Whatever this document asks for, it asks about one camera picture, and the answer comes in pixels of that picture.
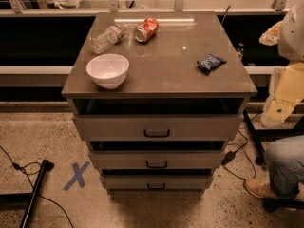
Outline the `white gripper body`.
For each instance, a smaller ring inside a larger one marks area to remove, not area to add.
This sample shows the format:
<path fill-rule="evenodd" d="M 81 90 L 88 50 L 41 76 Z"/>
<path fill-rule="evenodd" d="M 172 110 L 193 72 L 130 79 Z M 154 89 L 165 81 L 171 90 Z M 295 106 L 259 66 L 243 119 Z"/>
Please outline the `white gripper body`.
<path fill-rule="evenodd" d="M 264 126 L 277 126 L 293 113 L 304 99 L 304 63 L 275 69 L 269 85 L 269 97 L 263 107 L 260 122 Z"/>

